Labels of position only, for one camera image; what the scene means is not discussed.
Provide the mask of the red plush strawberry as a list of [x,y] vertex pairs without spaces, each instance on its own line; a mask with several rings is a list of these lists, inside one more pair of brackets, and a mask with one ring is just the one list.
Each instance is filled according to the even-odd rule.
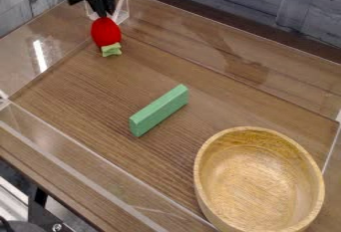
[[121,31],[110,18],[101,17],[93,21],[90,36],[104,57],[121,53]]

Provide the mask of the black table leg mount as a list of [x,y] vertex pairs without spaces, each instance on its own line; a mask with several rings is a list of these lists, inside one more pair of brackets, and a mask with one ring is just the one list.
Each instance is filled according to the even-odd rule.
[[74,232],[38,204],[0,187],[0,232]]

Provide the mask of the wooden bowl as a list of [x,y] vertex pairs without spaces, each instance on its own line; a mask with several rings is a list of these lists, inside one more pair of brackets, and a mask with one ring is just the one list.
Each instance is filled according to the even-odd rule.
[[306,149],[284,134],[237,126],[197,150],[192,182],[219,232],[303,232],[320,211],[324,183]]

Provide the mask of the green rectangular block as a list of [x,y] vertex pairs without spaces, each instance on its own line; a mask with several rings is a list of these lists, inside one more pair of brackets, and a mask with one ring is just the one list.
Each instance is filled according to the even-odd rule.
[[129,117],[129,130],[140,137],[188,102],[188,89],[177,85]]

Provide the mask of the clear acrylic corner bracket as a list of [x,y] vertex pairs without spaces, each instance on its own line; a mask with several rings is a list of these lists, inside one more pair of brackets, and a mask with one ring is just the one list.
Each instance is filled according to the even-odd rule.
[[[98,19],[97,13],[92,10],[89,3],[84,2],[85,14],[86,17],[94,21]],[[116,10],[112,15],[108,17],[113,20],[113,22],[120,25],[129,18],[129,3],[128,0],[117,0],[116,2]]]

